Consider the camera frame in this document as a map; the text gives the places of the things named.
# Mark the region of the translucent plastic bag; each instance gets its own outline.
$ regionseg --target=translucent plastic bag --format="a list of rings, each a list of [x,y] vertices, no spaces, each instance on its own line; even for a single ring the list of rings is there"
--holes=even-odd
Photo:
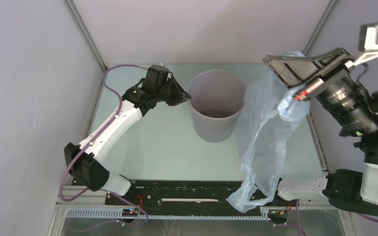
[[[285,56],[304,57],[301,52]],[[287,90],[270,70],[265,78],[247,87],[235,128],[241,171],[246,178],[226,199],[240,212],[273,201],[284,167],[286,142],[310,109],[309,102],[293,98],[299,89]],[[266,198],[250,201],[257,189]]]

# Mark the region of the metal frame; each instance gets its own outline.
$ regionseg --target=metal frame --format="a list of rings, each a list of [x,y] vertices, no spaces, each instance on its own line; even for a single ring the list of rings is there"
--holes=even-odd
[[[81,18],[76,5],[74,4],[74,0],[63,0],[72,15],[73,20],[75,21],[79,31],[84,37],[84,40],[86,41],[87,45],[91,49],[93,55],[95,56],[95,59],[97,60],[99,66],[103,71],[107,69],[105,63],[103,62],[103,59],[94,43],[92,40],[92,37],[89,34],[89,31],[86,28],[85,23],[83,22],[83,19]],[[321,16],[319,22],[317,23],[314,32],[312,33],[306,47],[303,50],[303,53],[307,55],[309,51],[312,49],[314,46],[316,40],[318,39],[319,35],[322,32],[323,27],[325,26],[325,23],[328,21],[329,17],[331,16],[331,13],[337,6],[337,3],[340,0],[330,0],[326,10],[324,11],[323,15]],[[98,108],[99,101],[101,98],[102,94],[102,89],[103,86],[102,84],[98,88],[98,93],[97,97],[95,100],[95,105],[93,107],[92,115],[90,118],[89,126],[87,128],[86,135],[89,134],[92,128],[95,112]],[[318,127],[314,122],[312,111],[310,114],[307,116],[308,124],[311,130],[311,134],[315,143],[315,148],[318,153],[319,161],[321,164],[321,169],[324,173],[328,174],[331,172],[333,169],[329,163],[329,160],[327,159],[325,153],[324,153],[324,147],[323,143],[320,140],[319,132],[318,132]],[[65,186],[63,188],[63,192],[66,195],[66,197],[72,197],[79,193],[83,187],[81,186]],[[112,210],[118,207],[124,207],[124,206],[118,206],[118,207],[113,207],[113,206],[106,206],[105,205],[105,197],[106,197],[106,192],[103,191],[96,191],[96,192],[91,192],[87,191],[85,192],[80,198],[76,199],[73,203],[65,203],[63,202],[60,198],[58,198],[53,215],[52,215],[52,220],[49,224],[49,228],[47,230],[47,236],[60,236],[62,234],[63,230],[63,225],[64,221],[66,219],[67,213],[70,209],[72,208],[97,208],[97,209],[106,209],[106,210]],[[333,206],[329,205],[327,202],[312,202],[312,204],[309,204],[307,201],[301,201],[301,210],[312,210],[312,209],[335,209]],[[270,209],[279,209],[282,207],[269,207],[269,206],[262,206],[260,207],[260,210],[264,212],[268,212]],[[350,213],[342,210],[338,210],[341,223],[343,225],[343,229],[345,232],[346,236],[358,236],[361,235],[359,223],[357,221],[357,217],[355,213]]]

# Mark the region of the plastic bag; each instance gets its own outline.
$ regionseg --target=plastic bag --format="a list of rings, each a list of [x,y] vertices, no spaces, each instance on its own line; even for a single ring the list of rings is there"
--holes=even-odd
[[[304,57],[301,52],[285,56]],[[293,98],[300,88],[287,90],[270,70],[265,78],[247,87],[235,128],[241,171],[246,178],[226,199],[240,212],[273,201],[284,168],[286,142],[310,109],[309,102]],[[266,198],[250,201],[257,189]]]

